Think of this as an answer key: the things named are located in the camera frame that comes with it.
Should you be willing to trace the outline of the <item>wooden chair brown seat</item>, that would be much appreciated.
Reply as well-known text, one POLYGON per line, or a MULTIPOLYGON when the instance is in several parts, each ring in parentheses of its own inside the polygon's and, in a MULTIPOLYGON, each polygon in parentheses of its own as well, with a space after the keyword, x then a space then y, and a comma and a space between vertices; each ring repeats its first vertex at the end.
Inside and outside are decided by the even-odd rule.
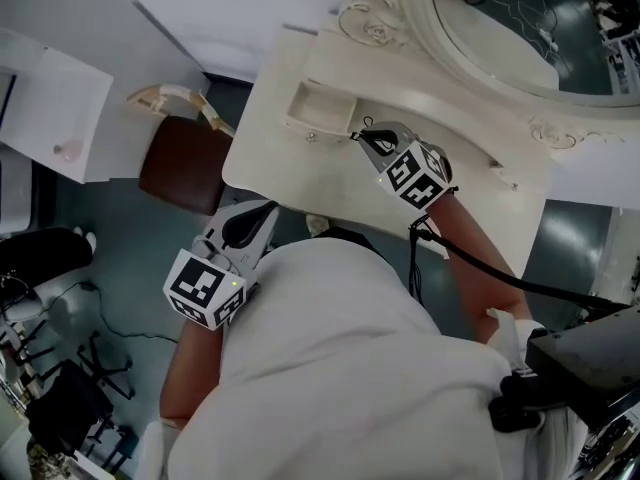
POLYGON ((235 130, 202 93, 180 85, 148 86, 127 102, 163 118, 145 155, 139 188, 180 209, 214 215, 226 187, 222 169, 235 130), (202 119, 171 114, 165 105, 172 98, 190 104, 202 119))

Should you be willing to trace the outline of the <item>small white drawer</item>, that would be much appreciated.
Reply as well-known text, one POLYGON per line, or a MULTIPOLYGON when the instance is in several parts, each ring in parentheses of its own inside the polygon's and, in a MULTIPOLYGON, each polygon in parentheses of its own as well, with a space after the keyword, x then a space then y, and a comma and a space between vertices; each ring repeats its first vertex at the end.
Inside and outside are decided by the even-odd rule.
POLYGON ((351 135, 358 99, 312 81, 300 81, 283 124, 308 141, 341 143, 351 135))

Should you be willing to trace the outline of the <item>person's white shirt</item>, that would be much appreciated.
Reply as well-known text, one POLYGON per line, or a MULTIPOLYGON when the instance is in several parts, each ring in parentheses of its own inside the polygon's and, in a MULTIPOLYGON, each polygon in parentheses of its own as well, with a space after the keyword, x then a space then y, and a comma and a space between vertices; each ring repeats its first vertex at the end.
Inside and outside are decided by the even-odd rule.
POLYGON ((490 402, 537 328, 490 309, 486 343, 445 336, 391 266, 315 238, 263 258, 219 385, 183 429, 150 425, 135 480, 566 480, 570 410, 494 429, 490 402))

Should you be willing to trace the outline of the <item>cream ornate dressing table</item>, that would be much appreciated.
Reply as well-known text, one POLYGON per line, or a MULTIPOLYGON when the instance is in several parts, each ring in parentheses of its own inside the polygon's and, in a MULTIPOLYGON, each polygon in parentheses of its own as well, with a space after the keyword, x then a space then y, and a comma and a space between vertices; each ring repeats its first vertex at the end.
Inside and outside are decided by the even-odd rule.
POLYGON ((398 121, 447 154, 458 199, 522 273, 550 185, 550 157, 527 123, 438 68, 323 30, 278 32, 223 168, 224 181, 303 213, 406 237, 410 218, 375 179, 359 145, 316 138, 284 122, 303 83, 330 89, 326 114, 361 127, 398 121))

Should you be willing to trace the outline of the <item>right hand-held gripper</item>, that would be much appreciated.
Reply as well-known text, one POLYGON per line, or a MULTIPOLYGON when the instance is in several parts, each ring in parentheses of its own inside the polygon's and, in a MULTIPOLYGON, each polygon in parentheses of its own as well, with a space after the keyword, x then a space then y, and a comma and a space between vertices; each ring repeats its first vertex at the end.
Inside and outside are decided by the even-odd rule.
POLYGON ((376 184, 413 212, 425 212, 450 189, 453 175, 445 151, 402 123, 373 123, 360 131, 358 143, 381 169, 376 184))

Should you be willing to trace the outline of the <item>black equipment box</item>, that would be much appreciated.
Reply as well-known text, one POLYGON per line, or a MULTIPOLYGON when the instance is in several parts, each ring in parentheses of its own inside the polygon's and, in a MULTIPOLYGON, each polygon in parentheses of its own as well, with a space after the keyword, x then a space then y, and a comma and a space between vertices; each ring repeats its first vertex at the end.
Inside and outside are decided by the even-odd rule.
POLYGON ((591 429, 640 403, 640 306, 531 337, 525 362, 591 429))

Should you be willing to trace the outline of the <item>black office chair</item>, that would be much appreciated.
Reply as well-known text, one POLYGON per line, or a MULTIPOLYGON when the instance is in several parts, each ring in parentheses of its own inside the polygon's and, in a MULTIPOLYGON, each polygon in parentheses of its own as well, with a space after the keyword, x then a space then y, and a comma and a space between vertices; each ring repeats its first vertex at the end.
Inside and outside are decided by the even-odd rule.
POLYGON ((112 377, 127 373, 133 366, 127 358, 119 368, 102 365, 96 346, 100 337, 93 332, 86 345, 76 352, 77 361, 65 359, 41 376, 53 380, 49 389, 26 407, 29 432, 34 441, 51 455, 68 457, 79 452, 86 441, 98 444, 105 429, 113 429, 114 405, 104 393, 108 386, 126 400, 135 390, 123 390, 112 377))

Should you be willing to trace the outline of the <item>person's left forearm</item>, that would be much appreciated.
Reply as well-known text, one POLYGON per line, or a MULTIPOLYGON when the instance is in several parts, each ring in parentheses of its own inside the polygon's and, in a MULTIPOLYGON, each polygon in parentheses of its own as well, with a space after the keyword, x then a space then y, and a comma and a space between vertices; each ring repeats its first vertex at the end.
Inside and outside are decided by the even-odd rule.
POLYGON ((172 356, 159 400, 162 420, 183 429, 218 386, 223 328, 212 331, 187 320, 172 356))

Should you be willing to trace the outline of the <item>oval mirror white carved frame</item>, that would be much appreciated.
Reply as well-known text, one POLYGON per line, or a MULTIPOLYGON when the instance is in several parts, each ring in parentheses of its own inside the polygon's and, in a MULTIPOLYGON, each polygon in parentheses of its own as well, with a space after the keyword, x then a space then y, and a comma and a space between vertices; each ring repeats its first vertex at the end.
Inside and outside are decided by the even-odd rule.
POLYGON ((337 24, 518 105, 532 136, 577 167, 620 164, 635 145, 639 34, 622 30, 622 15, 621 0, 345 0, 337 24))

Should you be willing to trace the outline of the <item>small black object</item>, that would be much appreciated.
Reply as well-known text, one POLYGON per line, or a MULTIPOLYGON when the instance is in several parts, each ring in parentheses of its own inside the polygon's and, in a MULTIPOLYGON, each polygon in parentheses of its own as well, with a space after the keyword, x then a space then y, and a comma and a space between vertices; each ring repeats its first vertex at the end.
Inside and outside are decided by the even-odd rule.
POLYGON ((363 117, 363 127, 360 130, 353 131, 350 135, 352 141, 371 141, 373 137, 373 130, 371 126, 374 124, 374 119, 365 115, 363 117))

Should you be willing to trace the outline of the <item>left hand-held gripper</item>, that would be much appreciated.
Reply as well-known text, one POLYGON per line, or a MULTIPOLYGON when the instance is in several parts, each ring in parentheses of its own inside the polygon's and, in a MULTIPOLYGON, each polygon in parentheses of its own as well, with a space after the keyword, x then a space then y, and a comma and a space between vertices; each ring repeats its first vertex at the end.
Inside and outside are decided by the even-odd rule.
POLYGON ((172 309, 207 329, 234 318, 258 289, 256 266, 278 220, 278 204, 250 200, 219 208, 207 231, 179 251, 163 286, 172 309))

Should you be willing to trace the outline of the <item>small pink bottle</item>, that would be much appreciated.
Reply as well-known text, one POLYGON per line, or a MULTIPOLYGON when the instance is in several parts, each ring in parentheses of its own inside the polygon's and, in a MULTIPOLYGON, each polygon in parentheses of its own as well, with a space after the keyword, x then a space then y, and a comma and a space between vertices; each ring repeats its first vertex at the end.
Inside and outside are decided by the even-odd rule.
POLYGON ((72 163, 77 161, 83 150, 84 142, 79 139, 70 139, 53 147, 53 153, 64 161, 72 163))

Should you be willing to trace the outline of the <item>person's right forearm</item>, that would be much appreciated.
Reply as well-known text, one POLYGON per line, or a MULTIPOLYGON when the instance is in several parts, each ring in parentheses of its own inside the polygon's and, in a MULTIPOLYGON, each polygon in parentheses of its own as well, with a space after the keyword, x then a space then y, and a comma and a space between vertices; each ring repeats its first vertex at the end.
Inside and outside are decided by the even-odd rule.
MULTIPOLYGON (((475 258, 511 275, 513 271, 482 228, 452 194, 445 194, 429 207, 429 215, 443 238, 475 258)), ((497 309, 517 320, 532 318, 525 294, 468 264, 455 254, 450 268, 461 306, 477 341, 486 343, 498 329, 498 322, 487 314, 497 309)))

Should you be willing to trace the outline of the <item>person's black trousers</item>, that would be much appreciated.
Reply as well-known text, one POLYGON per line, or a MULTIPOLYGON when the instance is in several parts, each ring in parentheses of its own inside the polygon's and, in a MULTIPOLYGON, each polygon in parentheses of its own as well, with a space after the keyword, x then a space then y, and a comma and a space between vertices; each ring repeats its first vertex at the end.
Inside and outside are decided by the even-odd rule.
POLYGON ((342 227, 329 227, 328 229, 320 232, 319 234, 313 235, 313 238, 330 238, 343 240, 346 242, 350 242, 356 244, 360 247, 366 248, 378 255, 380 255, 379 251, 371 244, 371 242, 361 233, 345 229, 342 227))

